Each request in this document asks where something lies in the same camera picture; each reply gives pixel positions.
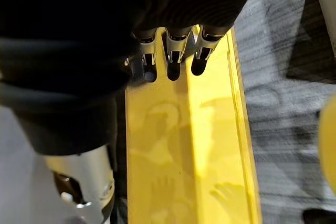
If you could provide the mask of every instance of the yellow tray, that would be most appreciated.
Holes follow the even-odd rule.
[[[170,81],[156,55],[158,79],[126,90],[129,223],[262,223],[233,29],[201,76],[189,57]]]

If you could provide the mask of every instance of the yellow plastic surface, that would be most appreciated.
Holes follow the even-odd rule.
[[[233,30],[198,77],[189,57],[170,81],[163,50],[158,79],[126,90],[129,223],[261,223]]]
[[[335,155],[336,95],[321,113],[319,125],[319,156],[323,173],[330,188],[336,194],[336,155]]]

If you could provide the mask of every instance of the gray carpet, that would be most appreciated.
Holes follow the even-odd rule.
[[[336,210],[318,158],[318,115],[336,66],[318,0],[248,0],[235,23],[263,223]]]

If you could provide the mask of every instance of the black object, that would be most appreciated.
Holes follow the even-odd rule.
[[[303,211],[302,218],[304,224],[334,224],[336,223],[336,212],[311,208]]]
[[[131,31],[229,26],[246,1],[0,0],[0,102],[38,153],[107,144],[112,98],[129,80],[120,63],[138,52]]]

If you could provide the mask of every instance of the robotic hand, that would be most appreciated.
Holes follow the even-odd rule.
[[[124,61],[140,56],[154,81],[156,29],[166,27],[167,76],[177,80],[191,27],[201,24],[192,63],[200,75],[246,1],[0,0],[1,104],[88,223],[104,222],[113,207]]]

